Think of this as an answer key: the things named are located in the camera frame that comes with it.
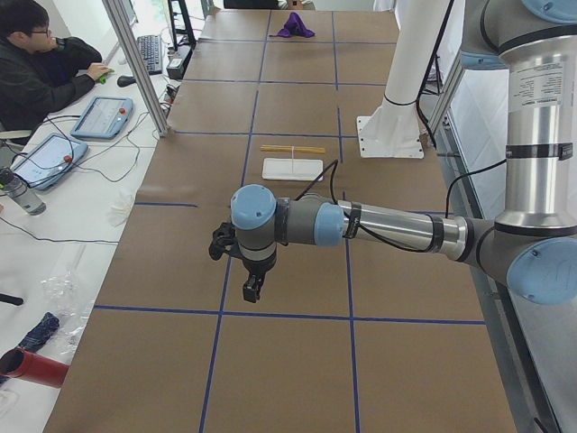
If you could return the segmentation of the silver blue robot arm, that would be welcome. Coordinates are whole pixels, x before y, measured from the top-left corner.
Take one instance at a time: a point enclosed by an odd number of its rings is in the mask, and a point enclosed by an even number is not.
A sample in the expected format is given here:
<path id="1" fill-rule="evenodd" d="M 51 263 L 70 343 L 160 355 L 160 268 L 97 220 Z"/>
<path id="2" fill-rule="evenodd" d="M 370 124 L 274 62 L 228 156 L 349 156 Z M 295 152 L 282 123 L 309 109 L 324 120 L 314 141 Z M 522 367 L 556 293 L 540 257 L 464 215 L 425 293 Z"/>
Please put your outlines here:
<path id="1" fill-rule="evenodd" d="M 279 245 L 335 246 L 356 237 L 444 254 L 537 304 L 575 297 L 576 220 L 566 205 L 576 113 L 575 2 L 468 2 L 462 64 L 509 73 L 504 210 L 494 220 L 440 217 L 309 191 L 276 198 L 261 185 L 244 186 L 234 193 L 231 219 L 215 230 L 209 253 L 243 262 L 247 301 L 260 297 Z"/>

